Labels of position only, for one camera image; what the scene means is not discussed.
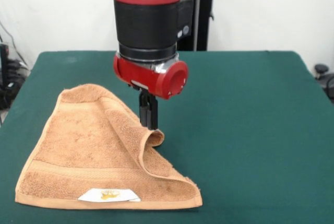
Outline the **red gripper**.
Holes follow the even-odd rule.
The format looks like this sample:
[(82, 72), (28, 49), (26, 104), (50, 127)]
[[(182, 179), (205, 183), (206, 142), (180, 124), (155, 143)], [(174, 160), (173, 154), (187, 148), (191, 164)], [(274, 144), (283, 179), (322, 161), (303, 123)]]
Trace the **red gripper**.
[(148, 91), (139, 95), (140, 123), (150, 130), (158, 128), (158, 101), (155, 96), (169, 99), (182, 92), (187, 79), (188, 67), (174, 58), (161, 63), (136, 63), (115, 54), (113, 68), (117, 77), (125, 83)]

